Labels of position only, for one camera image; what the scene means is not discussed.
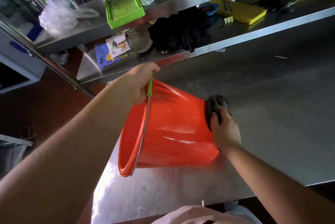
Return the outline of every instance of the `dark rag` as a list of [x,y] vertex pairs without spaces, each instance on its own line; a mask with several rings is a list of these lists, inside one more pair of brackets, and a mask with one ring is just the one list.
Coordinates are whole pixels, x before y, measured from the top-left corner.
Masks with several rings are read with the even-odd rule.
[[173,51],[183,48],[194,52],[210,27],[209,16],[194,6],[169,18],[157,19],[148,30],[150,39],[159,50]]

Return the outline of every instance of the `hand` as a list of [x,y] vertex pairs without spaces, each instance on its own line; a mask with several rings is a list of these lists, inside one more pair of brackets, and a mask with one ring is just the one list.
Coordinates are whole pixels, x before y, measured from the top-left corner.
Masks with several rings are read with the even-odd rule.
[[132,85],[135,90],[135,102],[134,105],[141,104],[145,101],[147,93],[144,90],[144,86],[149,82],[151,72],[158,72],[160,68],[156,63],[145,63],[135,66],[126,75],[130,76]]
[[230,147],[241,145],[241,134],[236,122],[228,111],[220,107],[222,123],[219,125],[217,115],[213,113],[210,126],[213,132],[213,140],[220,151],[225,155]]

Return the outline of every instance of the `bucket handle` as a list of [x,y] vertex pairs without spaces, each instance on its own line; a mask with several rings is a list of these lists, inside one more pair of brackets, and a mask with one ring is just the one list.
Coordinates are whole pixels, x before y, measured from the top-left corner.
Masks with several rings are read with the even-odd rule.
[[147,96],[148,96],[147,112],[146,112],[146,116],[145,116],[145,123],[144,123],[144,129],[143,129],[143,134],[142,134],[142,138],[141,138],[140,148],[138,150],[138,154],[137,154],[137,157],[136,157],[134,168],[133,168],[131,174],[128,177],[131,177],[133,175],[135,169],[136,169],[136,165],[137,165],[138,159],[140,157],[140,153],[141,153],[141,149],[142,149],[142,145],[143,145],[143,139],[144,139],[146,124],[147,124],[148,115],[149,115],[150,97],[152,96],[152,72],[151,72],[150,80],[148,82],[148,93],[147,93]]

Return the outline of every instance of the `red plastic bucket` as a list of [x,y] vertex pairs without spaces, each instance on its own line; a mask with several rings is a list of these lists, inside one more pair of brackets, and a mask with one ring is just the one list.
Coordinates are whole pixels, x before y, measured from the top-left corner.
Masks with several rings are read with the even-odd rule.
[[132,107],[121,133],[118,169],[204,166],[219,153],[205,121],[205,101],[153,80],[145,136],[147,102]]

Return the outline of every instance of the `plastic bag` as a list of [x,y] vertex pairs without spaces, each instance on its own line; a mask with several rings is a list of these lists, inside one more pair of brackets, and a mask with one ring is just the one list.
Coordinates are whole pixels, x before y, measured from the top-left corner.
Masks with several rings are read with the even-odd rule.
[[46,2],[47,5],[39,19],[41,27],[49,33],[59,33],[73,28],[78,24],[77,18],[99,16],[99,13],[93,9],[80,9],[74,0],[46,0]]

